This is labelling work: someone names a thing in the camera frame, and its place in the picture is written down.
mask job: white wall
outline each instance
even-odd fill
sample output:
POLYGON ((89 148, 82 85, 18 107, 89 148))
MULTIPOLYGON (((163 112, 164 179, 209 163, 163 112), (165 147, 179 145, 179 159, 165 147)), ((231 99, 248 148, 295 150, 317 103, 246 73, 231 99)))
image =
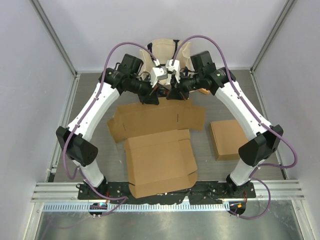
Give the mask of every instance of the white wall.
MULTIPOLYGON (((299 162, 298 179, 320 226, 320 1, 298 0, 256 71, 269 119, 281 124, 299 162)), ((292 153, 283 145, 286 164, 292 153)))
MULTIPOLYGON (((229 67, 251 67, 286 0, 40 0, 78 71, 101 71, 120 42, 142 45, 158 38, 207 35, 223 50, 229 67)), ((195 40, 192 53, 215 50, 195 40)), ((122 47, 111 65, 124 53, 122 47)), ((216 52, 215 60, 222 61, 216 52)))
POLYGON ((27 0, 0 7, 0 239, 21 240, 73 77, 27 0))

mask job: cardboard box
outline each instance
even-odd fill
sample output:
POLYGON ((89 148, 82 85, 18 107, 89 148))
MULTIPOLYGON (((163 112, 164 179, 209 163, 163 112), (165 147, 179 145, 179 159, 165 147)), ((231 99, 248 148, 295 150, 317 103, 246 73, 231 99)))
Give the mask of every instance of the cardboard box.
POLYGON ((210 132, 216 161, 238 160, 238 149, 248 139, 237 120, 212 121, 210 132))
POLYGON ((205 109, 190 99, 159 102, 118 106, 107 123, 114 141, 125 141, 129 189, 135 198, 191 188, 197 181, 189 129, 203 129, 205 109))

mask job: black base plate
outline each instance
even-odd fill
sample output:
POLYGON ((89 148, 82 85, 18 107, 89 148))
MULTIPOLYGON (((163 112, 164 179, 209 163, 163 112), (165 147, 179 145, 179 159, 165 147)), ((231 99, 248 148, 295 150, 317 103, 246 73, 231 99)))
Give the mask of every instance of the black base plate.
MULTIPOLYGON (((127 196, 128 199, 125 204, 161 204, 172 205, 182 203, 185 196, 188 196, 191 205, 204 204, 221 204, 220 199, 242 199, 243 193, 239 195, 231 195, 227 192, 227 183, 219 181, 197 181, 192 188, 187 188, 179 191, 168 192, 167 194, 157 194, 153 196, 146 196, 135 198, 130 190, 128 182, 112 181, 107 184, 107 193, 111 198, 118 198, 127 196)), ((254 184, 249 182, 244 189, 247 198, 253 199, 256 197, 254 184)), ((86 191, 78 192, 79 200, 92 200, 102 198, 92 198, 91 195, 85 194, 86 191)), ((120 201, 111 201, 112 204, 117 204, 120 201)))

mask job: open cardboard box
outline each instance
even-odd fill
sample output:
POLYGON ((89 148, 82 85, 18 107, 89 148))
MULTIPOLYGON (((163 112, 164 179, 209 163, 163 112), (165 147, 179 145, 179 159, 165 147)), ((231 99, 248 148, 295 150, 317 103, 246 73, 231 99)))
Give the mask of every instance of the open cardboard box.
POLYGON ((159 105, 120 105, 107 124, 124 142, 129 189, 135 198, 191 188, 197 164, 189 129, 202 131, 205 109, 191 100, 159 99, 159 105))

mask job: white panel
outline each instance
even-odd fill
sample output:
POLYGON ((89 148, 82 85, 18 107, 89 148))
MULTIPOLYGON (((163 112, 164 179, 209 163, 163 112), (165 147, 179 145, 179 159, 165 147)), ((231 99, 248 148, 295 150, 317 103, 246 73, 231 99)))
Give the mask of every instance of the white panel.
MULTIPOLYGON (((78 71, 101 71, 110 50, 120 42, 142 45, 158 38, 206 35, 223 50, 230 67, 251 67, 286 0, 41 0, 48 18, 78 71)), ((191 53, 211 50, 195 40, 191 53)), ((136 47, 121 47, 139 56, 136 47)))
MULTIPOLYGON (((269 120, 281 124, 284 136, 296 148, 299 162, 288 171, 299 180, 320 226, 320 1, 295 4, 259 65, 256 76, 269 120)), ((279 148, 284 163, 291 151, 279 148)))
POLYGON ((27 0, 0 7, 0 239, 21 240, 72 75, 27 0))

